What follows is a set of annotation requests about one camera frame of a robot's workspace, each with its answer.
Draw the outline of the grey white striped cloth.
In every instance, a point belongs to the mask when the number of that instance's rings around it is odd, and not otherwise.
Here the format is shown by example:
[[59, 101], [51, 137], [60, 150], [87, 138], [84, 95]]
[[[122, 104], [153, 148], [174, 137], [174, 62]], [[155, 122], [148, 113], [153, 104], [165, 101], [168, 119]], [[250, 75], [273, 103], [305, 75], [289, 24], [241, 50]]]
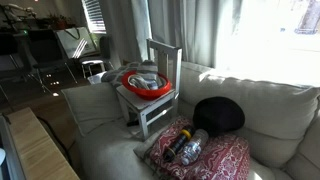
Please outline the grey white striped cloth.
[[158, 75], [130, 75], [128, 83], [133, 87], [145, 90], [157, 90], [163, 86]]

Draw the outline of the orange sequined hat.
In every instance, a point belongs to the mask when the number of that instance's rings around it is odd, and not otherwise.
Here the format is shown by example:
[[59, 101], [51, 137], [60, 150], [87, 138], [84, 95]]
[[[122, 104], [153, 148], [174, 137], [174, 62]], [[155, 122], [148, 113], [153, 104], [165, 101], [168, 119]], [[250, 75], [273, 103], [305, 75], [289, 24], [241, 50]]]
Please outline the orange sequined hat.
[[136, 94], [138, 97], [144, 99], [144, 100], [155, 100], [159, 97], [161, 97], [162, 95], [168, 93], [171, 90], [171, 82], [170, 80], [163, 74], [159, 73], [158, 76], [160, 77], [161, 80], [164, 81], [164, 85], [156, 90], [146, 90], [146, 89], [141, 89], [141, 88], [136, 88], [134, 86], [131, 86], [128, 82], [128, 78], [131, 75], [135, 75], [136, 71], [132, 70], [129, 71], [127, 73], [125, 73], [121, 79], [122, 81], [122, 85], [129, 90], [130, 92], [133, 92], [134, 94]]

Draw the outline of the small white wooden chair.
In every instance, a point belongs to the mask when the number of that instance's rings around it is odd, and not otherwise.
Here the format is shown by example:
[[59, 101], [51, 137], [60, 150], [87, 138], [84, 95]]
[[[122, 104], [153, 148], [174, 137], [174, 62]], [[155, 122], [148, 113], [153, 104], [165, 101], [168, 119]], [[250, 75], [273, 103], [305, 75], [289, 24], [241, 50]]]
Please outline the small white wooden chair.
[[128, 90], [124, 84], [116, 88], [124, 118], [129, 120], [130, 110], [137, 114], [143, 141], [149, 137], [149, 125], [168, 112], [171, 112], [172, 116], [177, 114], [182, 61], [181, 48], [152, 39], [147, 40], [147, 51], [149, 58], [152, 57], [151, 51], [155, 51], [160, 67], [165, 68], [166, 74], [172, 73], [169, 77], [171, 89], [157, 98], [143, 99]]

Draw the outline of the red white patterned cloth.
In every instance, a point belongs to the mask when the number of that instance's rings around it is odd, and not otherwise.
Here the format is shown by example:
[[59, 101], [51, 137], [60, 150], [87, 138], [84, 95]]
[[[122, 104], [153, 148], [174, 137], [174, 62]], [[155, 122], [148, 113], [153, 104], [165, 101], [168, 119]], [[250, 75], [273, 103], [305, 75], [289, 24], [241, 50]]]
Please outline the red white patterned cloth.
[[156, 172], [172, 180], [247, 180], [250, 153], [248, 141], [234, 134], [209, 138], [199, 157], [189, 165], [181, 162], [182, 152], [172, 162], [165, 162], [163, 154], [182, 128], [192, 122], [178, 117], [169, 124], [152, 145], [148, 158]]

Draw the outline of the black office chair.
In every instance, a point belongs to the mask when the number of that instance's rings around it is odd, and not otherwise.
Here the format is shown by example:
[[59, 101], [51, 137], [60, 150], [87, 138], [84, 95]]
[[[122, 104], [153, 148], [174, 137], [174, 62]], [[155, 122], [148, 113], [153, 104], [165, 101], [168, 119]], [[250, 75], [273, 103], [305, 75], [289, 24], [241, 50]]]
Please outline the black office chair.
[[77, 80], [68, 65], [68, 58], [63, 55], [61, 43], [53, 30], [28, 30], [27, 35], [29, 37], [29, 51], [36, 61], [33, 67], [36, 69], [43, 91], [49, 91], [41, 76], [41, 70], [44, 68], [65, 66], [74, 82], [77, 83]]

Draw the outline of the grey white patterned pillow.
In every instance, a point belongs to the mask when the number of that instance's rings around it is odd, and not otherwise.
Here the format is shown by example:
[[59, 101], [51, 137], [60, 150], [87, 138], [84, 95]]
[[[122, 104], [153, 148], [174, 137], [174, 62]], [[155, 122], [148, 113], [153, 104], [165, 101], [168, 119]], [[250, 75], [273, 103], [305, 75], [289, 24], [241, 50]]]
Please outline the grey white patterned pillow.
[[115, 87], [121, 85], [121, 79], [123, 75], [129, 71], [135, 70], [136, 75], [158, 75], [158, 67], [151, 60], [145, 60], [142, 63], [131, 62], [125, 66], [120, 67], [117, 70], [110, 70], [106, 72], [102, 78], [102, 82], [109, 82]]

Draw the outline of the black round cushion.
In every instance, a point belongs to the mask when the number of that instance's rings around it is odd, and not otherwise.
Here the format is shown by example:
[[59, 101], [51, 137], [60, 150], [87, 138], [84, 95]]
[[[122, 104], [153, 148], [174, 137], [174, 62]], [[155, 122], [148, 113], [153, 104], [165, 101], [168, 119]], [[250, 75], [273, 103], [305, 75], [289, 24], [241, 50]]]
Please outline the black round cushion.
[[216, 96], [198, 102], [192, 120], [196, 129], [204, 129], [210, 137], [216, 137], [240, 129], [245, 115], [235, 101]]

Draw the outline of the beige sofa cushion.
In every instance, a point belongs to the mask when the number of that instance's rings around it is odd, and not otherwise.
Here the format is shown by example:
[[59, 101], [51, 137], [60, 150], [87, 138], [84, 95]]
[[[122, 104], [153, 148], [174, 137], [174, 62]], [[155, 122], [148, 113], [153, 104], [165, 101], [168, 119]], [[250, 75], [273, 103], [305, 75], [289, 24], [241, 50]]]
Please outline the beige sofa cushion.
[[123, 117], [116, 90], [110, 83], [63, 89], [62, 93], [83, 137]]

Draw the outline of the clear plastic water bottle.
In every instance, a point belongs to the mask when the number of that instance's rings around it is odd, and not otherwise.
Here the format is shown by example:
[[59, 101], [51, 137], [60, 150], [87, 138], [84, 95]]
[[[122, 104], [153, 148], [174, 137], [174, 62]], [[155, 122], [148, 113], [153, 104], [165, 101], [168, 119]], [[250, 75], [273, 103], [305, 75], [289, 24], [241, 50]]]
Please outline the clear plastic water bottle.
[[183, 149], [181, 156], [181, 162], [183, 165], [189, 165], [198, 158], [208, 138], [209, 135], [204, 129], [198, 129], [195, 132], [191, 140]]

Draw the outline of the white curtain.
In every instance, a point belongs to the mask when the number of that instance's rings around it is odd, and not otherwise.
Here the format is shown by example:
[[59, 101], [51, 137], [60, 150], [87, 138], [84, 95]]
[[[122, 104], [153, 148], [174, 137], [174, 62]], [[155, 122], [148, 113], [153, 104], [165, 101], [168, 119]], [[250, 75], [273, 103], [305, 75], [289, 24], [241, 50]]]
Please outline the white curtain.
[[231, 36], [244, 0], [98, 0], [120, 62], [147, 58], [146, 40], [180, 47], [182, 59], [216, 69], [231, 65]]

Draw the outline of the small white stool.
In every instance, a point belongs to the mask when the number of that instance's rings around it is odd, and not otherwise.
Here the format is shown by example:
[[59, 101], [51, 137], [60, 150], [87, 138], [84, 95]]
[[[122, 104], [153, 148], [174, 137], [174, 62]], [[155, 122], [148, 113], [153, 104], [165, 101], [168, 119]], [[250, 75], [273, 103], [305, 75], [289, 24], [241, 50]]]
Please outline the small white stool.
[[87, 74], [92, 75], [92, 66], [98, 65], [101, 68], [101, 71], [105, 71], [105, 65], [102, 60], [93, 59], [93, 60], [82, 60], [80, 62], [82, 68], [83, 77], [86, 78]]

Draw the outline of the white tote bag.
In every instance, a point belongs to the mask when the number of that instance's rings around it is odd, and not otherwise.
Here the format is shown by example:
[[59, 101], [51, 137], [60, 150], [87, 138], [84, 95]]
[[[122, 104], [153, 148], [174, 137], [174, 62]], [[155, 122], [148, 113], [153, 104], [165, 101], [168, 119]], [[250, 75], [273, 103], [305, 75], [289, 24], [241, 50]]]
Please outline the white tote bag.
[[79, 58], [96, 51], [96, 46], [86, 27], [57, 30], [56, 35], [68, 58]]

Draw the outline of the light wooden table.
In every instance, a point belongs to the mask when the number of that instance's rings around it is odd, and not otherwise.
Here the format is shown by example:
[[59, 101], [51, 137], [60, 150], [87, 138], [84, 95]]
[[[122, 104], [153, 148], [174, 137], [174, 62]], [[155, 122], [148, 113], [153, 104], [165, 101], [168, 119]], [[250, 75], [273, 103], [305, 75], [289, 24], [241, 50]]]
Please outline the light wooden table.
[[15, 160], [18, 180], [80, 180], [30, 108], [1, 116], [6, 160]]

